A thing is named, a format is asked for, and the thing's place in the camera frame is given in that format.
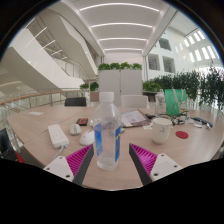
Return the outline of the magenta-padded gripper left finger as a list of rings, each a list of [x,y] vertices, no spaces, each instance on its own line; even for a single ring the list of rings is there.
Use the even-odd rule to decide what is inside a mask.
[[[58,156],[44,170],[81,186],[93,155],[93,145],[88,145],[67,157]]]

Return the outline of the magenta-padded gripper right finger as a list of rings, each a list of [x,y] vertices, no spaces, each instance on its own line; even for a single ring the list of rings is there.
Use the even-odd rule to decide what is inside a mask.
[[[182,169],[166,154],[155,154],[132,143],[129,144],[129,154],[143,185],[150,184]]]

